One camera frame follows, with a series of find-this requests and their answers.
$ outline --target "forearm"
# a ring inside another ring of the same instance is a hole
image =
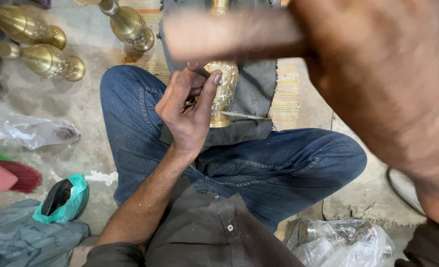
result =
[[[439,114],[388,138],[392,139],[376,142],[374,152],[386,154],[384,161],[413,179],[423,210],[439,223]]]
[[[145,252],[170,199],[170,193],[183,171],[193,162],[193,155],[185,155],[169,148],[162,161],[114,213],[107,222],[96,246],[128,242]]]

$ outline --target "red bristles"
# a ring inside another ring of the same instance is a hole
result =
[[[10,190],[32,193],[41,184],[41,173],[32,167],[14,161],[0,161],[0,166],[18,177],[18,182]]]

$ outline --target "striped mat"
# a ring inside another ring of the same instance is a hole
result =
[[[280,2],[281,6],[286,6],[287,3],[287,0]],[[139,11],[147,27],[151,28],[155,35],[159,33],[159,23],[162,19],[159,0],[119,0],[119,5],[129,6]],[[129,45],[122,43],[122,57],[125,64],[141,67],[154,74],[163,83],[169,83],[170,73],[161,40],[155,39],[152,49],[144,53],[137,52]],[[298,90],[299,79],[295,58],[278,59],[277,87],[268,114],[277,131],[296,129]]]

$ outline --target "leg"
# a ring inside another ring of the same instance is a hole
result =
[[[114,199],[121,205],[153,171],[168,150],[158,140],[163,121],[155,112],[166,86],[147,71],[121,65],[101,80],[101,104],[119,173]]]
[[[338,191],[366,166],[352,138],[321,129],[272,132],[265,140],[213,147],[199,170],[219,194],[241,194],[250,212],[272,232],[282,220]]]

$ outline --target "knee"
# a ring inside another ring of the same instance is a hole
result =
[[[365,170],[367,164],[366,153],[353,138],[337,133],[331,149],[336,150],[332,154],[335,154],[337,165],[340,168],[337,178],[344,185],[353,181]]]
[[[101,78],[101,97],[131,88],[125,85],[132,84],[132,82],[136,81],[137,78],[135,74],[139,71],[145,70],[131,65],[118,65],[106,70]]]

